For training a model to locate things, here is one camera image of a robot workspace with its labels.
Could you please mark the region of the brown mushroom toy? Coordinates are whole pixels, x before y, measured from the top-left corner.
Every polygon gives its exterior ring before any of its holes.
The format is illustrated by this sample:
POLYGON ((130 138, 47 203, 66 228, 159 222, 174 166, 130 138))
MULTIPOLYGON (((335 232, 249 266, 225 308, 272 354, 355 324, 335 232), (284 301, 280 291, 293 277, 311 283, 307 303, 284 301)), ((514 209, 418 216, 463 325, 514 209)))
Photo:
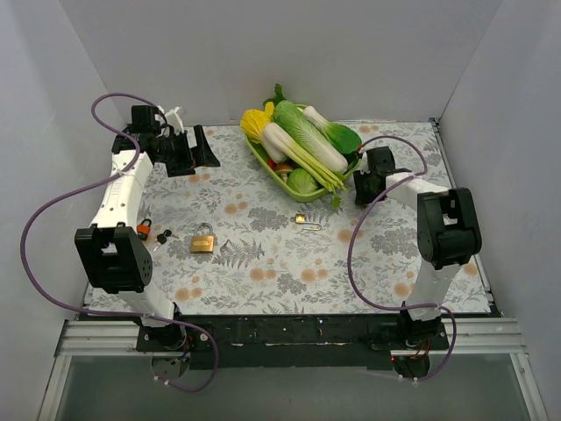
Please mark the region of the brown mushroom toy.
POLYGON ((286 163, 286 162, 282 162, 282 163, 278 163, 274 168, 273 171, 275 172, 275 174, 277 176, 280 177, 280 179, 284 182, 287 183, 288 182, 288 177, 289 175, 294 171, 294 168, 286 163))

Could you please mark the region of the black-headed key pair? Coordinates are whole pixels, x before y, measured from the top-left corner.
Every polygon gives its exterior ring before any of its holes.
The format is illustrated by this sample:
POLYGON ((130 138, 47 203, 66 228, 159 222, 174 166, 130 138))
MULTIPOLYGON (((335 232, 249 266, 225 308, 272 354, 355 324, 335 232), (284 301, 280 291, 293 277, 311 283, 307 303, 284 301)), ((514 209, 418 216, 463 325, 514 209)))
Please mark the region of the black-headed key pair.
POLYGON ((156 252, 161 246, 165 245, 170 239, 178 239, 178 236, 171 230, 166 229, 156 236, 156 246, 153 251, 156 252))

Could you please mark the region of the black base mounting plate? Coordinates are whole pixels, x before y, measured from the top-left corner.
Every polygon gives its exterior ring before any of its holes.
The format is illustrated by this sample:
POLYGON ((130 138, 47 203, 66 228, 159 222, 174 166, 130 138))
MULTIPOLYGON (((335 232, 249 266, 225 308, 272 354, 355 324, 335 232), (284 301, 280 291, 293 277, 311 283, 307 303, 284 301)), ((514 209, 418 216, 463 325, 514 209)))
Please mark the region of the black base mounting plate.
MULTIPOLYGON (((390 353, 413 353, 400 343, 376 345, 368 328, 395 314, 183 316, 190 326, 154 332, 141 327, 136 349, 146 353, 190 354, 193 369, 234 367, 367 367, 391 369, 390 353)), ((444 324, 421 345, 429 351, 449 347, 444 324)))

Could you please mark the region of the napa cabbage toy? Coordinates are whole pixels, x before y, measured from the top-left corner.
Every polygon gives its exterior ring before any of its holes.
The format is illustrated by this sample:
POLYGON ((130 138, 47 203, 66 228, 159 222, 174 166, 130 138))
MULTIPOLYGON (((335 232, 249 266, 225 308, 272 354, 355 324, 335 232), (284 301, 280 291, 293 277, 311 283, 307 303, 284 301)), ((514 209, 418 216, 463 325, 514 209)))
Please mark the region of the napa cabbage toy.
POLYGON ((273 121, 331 172, 342 174, 346 158, 288 100, 274 106, 273 121))

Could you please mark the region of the floral patterned table mat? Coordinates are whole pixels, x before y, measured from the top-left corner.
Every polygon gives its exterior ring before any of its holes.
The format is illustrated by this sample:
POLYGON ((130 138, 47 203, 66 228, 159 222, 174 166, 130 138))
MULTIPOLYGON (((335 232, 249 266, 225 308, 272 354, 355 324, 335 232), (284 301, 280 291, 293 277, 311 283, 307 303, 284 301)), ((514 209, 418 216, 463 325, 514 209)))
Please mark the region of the floral patterned table mat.
POLYGON ((153 283, 185 314, 350 314, 397 306, 415 284, 421 256, 416 214, 386 200, 372 211, 355 204, 352 181, 340 194, 296 202, 250 150, 235 125, 205 130, 219 168, 169 178, 156 167, 139 218, 150 218, 146 245, 153 283), (322 226, 303 230, 295 214, 322 226), (194 229, 210 223, 213 253, 191 253, 194 229), (156 252, 155 236, 178 236, 156 252))

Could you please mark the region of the small brass padlock shackle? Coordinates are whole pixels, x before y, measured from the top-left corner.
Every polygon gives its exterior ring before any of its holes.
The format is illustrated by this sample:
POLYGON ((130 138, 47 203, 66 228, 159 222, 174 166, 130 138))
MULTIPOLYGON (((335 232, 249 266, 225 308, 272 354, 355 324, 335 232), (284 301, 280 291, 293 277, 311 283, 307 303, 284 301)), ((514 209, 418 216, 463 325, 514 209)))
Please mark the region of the small brass padlock shackle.
POLYGON ((301 225, 303 230, 320 231, 322 229, 320 224, 308 220, 304 214, 295 214, 292 221, 297 225, 301 225))

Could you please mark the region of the orange black padlock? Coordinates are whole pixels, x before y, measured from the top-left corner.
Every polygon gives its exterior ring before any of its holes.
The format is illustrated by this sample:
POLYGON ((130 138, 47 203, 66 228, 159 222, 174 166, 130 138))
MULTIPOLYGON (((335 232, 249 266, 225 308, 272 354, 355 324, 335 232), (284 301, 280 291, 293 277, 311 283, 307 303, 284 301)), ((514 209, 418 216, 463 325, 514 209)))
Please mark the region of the orange black padlock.
POLYGON ((153 221, 150 218, 144 218, 136 228, 137 235, 140 240, 146 241, 150 236, 153 221))

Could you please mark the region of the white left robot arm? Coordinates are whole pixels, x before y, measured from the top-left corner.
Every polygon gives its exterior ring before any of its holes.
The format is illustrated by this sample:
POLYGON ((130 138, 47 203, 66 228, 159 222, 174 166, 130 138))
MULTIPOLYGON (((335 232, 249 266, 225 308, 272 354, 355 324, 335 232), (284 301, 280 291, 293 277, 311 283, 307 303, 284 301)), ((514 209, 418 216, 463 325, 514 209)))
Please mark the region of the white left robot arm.
POLYGON ((187 334, 175 322, 180 311, 152 281, 153 261, 138 230, 145 184, 157 163, 170 177, 193 175, 199 167, 216 168, 201 126, 195 145, 188 143, 182 108, 160 115, 156 107, 134 105, 131 123, 114 139, 110 182, 88 228, 75 233, 75 245, 90 285, 125 301, 138 314, 149 340, 169 351, 183 347, 187 334))

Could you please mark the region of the large brass padlock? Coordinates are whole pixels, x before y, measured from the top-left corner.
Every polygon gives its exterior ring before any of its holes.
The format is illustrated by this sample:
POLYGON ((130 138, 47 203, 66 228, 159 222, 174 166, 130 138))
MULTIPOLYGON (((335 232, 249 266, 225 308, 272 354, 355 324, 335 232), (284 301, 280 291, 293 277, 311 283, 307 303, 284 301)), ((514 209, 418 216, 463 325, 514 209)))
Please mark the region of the large brass padlock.
POLYGON ((191 253, 213 253, 216 243, 213 226, 210 223, 200 223, 194 229, 189 251, 191 253))

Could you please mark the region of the aluminium frame rail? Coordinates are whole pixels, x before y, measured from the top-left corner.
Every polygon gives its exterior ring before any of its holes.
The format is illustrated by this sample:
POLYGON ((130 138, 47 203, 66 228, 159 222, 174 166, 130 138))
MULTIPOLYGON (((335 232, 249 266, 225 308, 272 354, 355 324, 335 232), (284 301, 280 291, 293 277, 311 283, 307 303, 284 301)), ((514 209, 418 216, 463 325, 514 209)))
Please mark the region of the aluminium frame rail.
MULTIPOLYGON (((381 367, 407 355, 382 315, 193 317, 219 345, 221 367, 381 367)), ((513 318, 444 318, 427 342, 430 355, 506 354, 533 420, 547 413, 529 365, 526 344, 513 318)), ((55 419, 75 357, 170 358, 146 328, 129 320, 82 318, 63 325, 39 419, 55 419)))

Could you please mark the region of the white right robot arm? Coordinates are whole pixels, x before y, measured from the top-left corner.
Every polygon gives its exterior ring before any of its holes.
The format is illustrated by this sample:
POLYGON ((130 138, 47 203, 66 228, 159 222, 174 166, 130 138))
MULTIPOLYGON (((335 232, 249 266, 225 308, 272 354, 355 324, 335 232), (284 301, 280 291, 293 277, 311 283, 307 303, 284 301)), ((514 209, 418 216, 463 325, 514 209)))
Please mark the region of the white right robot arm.
POLYGON ((472 193, 427 182, 398 168, 387 146, 363 153, 353 173, 355 204, 394 199, 416 212, 416 241, 422 261, 414 287, 394 318, 368 328, 374 345, 400 343, 419 347, 435 338, 442 324, 442 304, 453 278, 479 253, 482 239, 472 193))

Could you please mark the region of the green plastic tray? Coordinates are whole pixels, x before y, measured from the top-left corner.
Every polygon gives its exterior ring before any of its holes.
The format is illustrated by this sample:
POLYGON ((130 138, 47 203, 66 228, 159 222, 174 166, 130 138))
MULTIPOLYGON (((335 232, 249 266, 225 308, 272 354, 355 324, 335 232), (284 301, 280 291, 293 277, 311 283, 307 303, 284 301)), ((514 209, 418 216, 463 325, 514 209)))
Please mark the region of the green plastic tray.
POLYGON ((259 163, 295 201, 332 194, 339 206, 338 192, 359 164, 361 138, 350 127, 286 99, 245 111, 240 127, 259 163))

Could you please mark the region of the green round cabbage toy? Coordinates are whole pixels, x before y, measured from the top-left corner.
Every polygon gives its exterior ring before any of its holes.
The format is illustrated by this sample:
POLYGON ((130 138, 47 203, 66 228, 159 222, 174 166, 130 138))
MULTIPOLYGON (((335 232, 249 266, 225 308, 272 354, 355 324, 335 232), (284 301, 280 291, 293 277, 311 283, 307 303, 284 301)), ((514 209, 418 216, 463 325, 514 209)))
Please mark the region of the green round cabbage toy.
POLYGON ((289 175, 287 185, 299 195, 312 194, 319 189, 316 179, 304 168, 296 168, 289 175))

